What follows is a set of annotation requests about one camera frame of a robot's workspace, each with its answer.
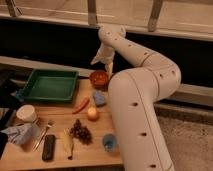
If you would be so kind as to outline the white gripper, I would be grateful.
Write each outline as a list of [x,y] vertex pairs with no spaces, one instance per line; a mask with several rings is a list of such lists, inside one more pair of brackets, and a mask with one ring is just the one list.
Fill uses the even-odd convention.
[[99,61],[105,65],[106,72],[108,77],[111,78],[113,74],[113,59],[115,55],[115,50],[107,46],[105,44],[101,44],[100,48],[98,49],[97,55],[92,59],[91,65],[98,63]]

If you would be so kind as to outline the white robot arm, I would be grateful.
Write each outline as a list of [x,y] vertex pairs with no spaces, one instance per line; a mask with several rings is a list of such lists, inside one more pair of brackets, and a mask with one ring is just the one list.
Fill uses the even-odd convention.
[[93,63],[109,63],[119,53],[132,67],[108,86],[110,112],[125,171],[175,171],[154,103],[180,86],[181,71],[168,57],[126,38],[122,26],[98,31],[101,46]]

